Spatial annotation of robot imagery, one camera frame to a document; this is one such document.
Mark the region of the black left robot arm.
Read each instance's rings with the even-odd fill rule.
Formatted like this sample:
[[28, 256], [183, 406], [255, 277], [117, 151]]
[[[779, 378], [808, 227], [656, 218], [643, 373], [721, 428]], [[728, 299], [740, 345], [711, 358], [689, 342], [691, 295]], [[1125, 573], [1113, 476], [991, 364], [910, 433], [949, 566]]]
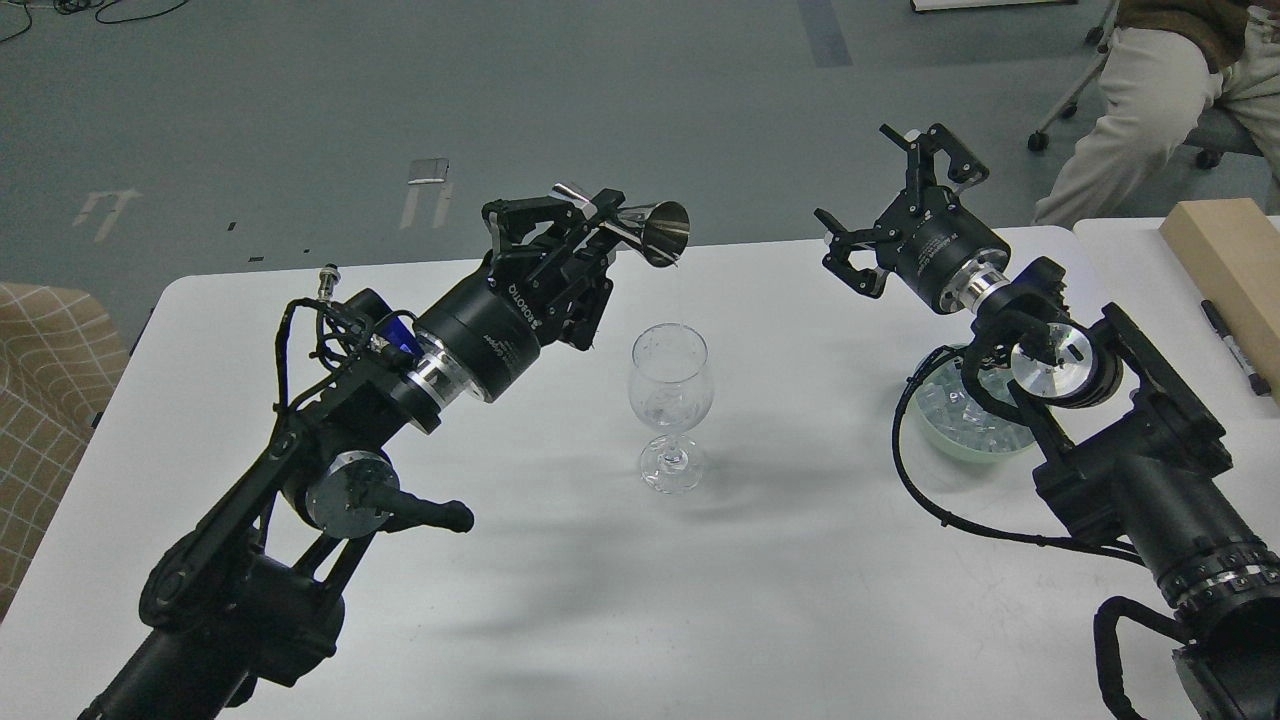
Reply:
[[401, 487], [385, 452], [435, 430], [462, 395], [490, 404], [563, 342], [591, 346], [612, 292], [625, 195], [552, 193], [483, 209], [492, 249], [420, 314], [374, 291], [344, 302], [335, 266], [291, 301], [274, 341], [275, 421], [250, 469], [157, 561], [150, 634], [83, 719], [214, 719], [260, 682], [291, 687], [337, 651], [343, 593], [380, 533], [474, 528], [460, 501]]

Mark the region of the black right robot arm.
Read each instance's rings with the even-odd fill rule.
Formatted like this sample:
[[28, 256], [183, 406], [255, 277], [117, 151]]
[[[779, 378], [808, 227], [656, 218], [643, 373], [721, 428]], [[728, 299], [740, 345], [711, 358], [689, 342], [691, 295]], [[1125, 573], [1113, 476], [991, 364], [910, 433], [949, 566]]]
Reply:
[[[1275, 719], [1277, 555], [1216, 486], [1233, 466], [1221, 423], [1120, 306], [1105, 305], [1093, 325], [1075, 322], [1057, 263], [1037, 258], [1006, 275], [1009, 243], [959, 199], [989, 169], [948, 128], [881, 132], [906, 155], [904, 187], [865, 229], [817, 209], [827, 232], [823, 266], [869, 299], [897, 277], [933, 313], [973, 316], [969, 343], [934, 348], [906, 379], [891, 430], [904, 488], [943, 527], [1151, 573], [1170, 614], [1121, 596], [1094, 614], [1094, 666], [1114, 717], [1137, 717], [1117, 638], [1126, 619], [1175, 643], [1172, 662], [1199, 717]], [[1064, 537], [970, 521], [910, 479], [900, 451], [908, 404], [952, 360], [970, 398], [1033, 434], [1044, 459], [1036, 492]]]

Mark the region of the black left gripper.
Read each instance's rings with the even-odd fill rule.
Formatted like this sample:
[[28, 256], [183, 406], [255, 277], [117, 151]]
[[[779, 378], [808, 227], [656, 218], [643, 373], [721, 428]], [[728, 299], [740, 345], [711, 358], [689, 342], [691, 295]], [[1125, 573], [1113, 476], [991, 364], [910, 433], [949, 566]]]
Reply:
[[618, 190], [588, 199], [553, 190], [485, 204], [490, 252], [419, 315], [415, 333], [458, 363], [486, 404], [508, 391], [544, 347], [589, 348], [612, 292], [611, 255], [625, 241], [611, 228], [620, 224], [625, 200]]

